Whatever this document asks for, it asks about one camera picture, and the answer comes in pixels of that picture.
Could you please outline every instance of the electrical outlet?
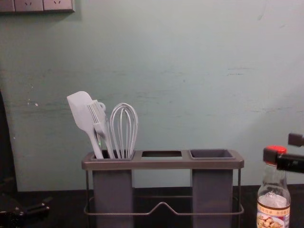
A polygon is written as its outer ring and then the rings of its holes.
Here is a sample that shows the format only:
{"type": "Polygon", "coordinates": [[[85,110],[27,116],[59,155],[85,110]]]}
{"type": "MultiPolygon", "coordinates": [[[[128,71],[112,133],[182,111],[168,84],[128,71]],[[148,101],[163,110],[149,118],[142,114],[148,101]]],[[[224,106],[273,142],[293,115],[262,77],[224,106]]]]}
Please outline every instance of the electrical outlet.
{"type": "Polygon", "coordinates": [[[14,0],[0,0],[0,12],[15,12],[14,0]]]}
{"type": "Polygon", "coordinates": [[[42,0],[15,0],[16,12],[43,11],[42,0]]]}
{"type": "Polygon", "coordinates": [[[57,10],[74,12],[73,0],[43,0],[43,6],[45,11],[57,10]]]}

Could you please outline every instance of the utensil caddy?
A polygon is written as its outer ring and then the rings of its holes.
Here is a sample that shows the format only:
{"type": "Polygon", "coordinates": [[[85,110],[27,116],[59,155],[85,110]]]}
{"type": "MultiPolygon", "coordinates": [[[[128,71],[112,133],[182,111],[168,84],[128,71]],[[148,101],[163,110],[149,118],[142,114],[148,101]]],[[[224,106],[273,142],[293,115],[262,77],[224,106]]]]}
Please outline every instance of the utensil caddy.
{"type": "Polygon", "coordinates": [[[96,216],[97,228],[133,228],[133,216],[149,216],[161,205],[176,216],[192,216],[193,228],[231,228],[232,216],[244,209],[240,203],[241,169],[244,160],[232,150],[135,151],[132,158],[96,159],[93,152],[82,160],[86,171],[89,216],[96,216]],[[192,171],[192,211],[179,213],[168,203],[160,202],[145,213],[133,210],[132,170],[190,169],[192,171]],[[232,211],[233,170],[238,170],[237,212],[232,211]],[[89,171],[92,171],[94,197],[89,198],[89,171]],[[90,209],[94,200],[95,212],[90,209]]]}

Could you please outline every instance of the light blue wall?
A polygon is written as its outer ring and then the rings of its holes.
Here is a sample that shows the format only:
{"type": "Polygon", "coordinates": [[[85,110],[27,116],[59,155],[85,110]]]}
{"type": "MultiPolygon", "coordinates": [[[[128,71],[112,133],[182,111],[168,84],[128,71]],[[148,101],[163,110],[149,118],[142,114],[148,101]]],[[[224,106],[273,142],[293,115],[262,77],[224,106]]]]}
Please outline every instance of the light blue wall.
{"type": "MultiPolygon", "coordinates": [[[[78,0],[71,15],[0,17],[0,86],[22,191],[84,187],[91,145],[66,101],[79,90],[108,110],[136,108],[137,149],[235,149],[242,184],[259,184],[262,149],[304,133],[303,74],[302,0],[78,0]]],[[[135,182],[190,183],[188,171],[166,175],[135,182]]]]}

